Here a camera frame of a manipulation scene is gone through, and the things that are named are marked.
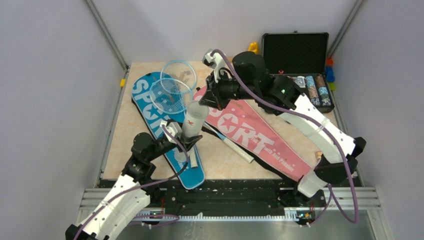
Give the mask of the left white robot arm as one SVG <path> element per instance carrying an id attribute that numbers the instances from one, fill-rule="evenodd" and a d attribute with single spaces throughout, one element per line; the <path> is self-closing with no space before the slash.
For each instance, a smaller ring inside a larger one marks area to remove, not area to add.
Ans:
<path id="1" fill-rule="evenodd" d="M 153 160 L 174 149 L 182 151 L 188 157 L 190 150 L 202 135 L 183 140 L 166 131 L 154 139 L 149 133 L 141 132 L 134 137 L 132 155 L 121 175 L 108 194 L 78 225 L 72 224 L 65 231 L 67 240 L 115 240 L 122 230 L 146 208 L 160 202 L 160 193 L 156 186 L 181 175 L 190 162 L 171 177 L 153 181 L 151 176 L 156 169 Z"/>

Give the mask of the white shuttlecock tube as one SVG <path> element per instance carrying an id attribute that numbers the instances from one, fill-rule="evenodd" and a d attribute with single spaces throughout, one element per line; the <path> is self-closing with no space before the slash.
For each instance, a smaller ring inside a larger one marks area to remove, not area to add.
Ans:
<path id="1" fill-rule="evenodd" d="M 200 105 L 199 101 L 192 100 L 187 105 L 186 115 L 182 124 L 182 134 L 180 136 L 180 140 L 187 142 L 189 138 L 198 136 L 203 124 L 209 115 L 209 108 L 205 105 Z M 197 168 L 198 162 L 195 153 L 194 146 L 187 151 L 190 158 L 190 167 Z M 186 157 L 183 152 L 179 152 L 178 150 L 174 153 L 175 159 L 179 163 L 183 163 L 186 161 Z"/>

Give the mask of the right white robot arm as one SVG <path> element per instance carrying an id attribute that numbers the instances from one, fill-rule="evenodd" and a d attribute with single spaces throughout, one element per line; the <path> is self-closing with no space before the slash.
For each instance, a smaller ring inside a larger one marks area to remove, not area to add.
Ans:
<path id="1" fill-rule="evenodd" d="M 365 148 L 362 137 L 345 134 L 325 117 L 288 76 L 270 74 L 261 55 L 244 51 L 229 60 L 219 49 L 202 59 L 212 69 L 200 104 L 224 110 L 232 100 L 255 100 L 259 107 L 296 127 L 322 152 L 317 166 L 300 178 L 293 200 L 307 206 L 327 185 L 350 180 Z"/>

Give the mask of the blue badminton racket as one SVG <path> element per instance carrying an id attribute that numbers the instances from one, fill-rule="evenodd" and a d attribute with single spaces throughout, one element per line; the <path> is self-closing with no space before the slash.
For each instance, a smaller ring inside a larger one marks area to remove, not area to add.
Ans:
<path id="1" fill-rule="evenodd" d="M 174 60 L 166 63 L 160 73 L 160 78 L 172 78 L 183 82 L 190 90 L 197 84 L 197 74 L 194 68 L 186 61 Z"/>
<path id="2" fill-rule="evenodd" d="M 173 115 L 182 113 L 188 109 L 188 104 L 193 99 L 193 89 L 180 80 L 165 77 L 152 84 L 149 90 L 149 96 L 153 105 L 160 111 Z M 213 129 L 208 123 L 204 123 L 203 127 L 216 134 L 228 147 L 249 164 L 254 160 L 253 156 L 249 155 L 228 137 Z"/>

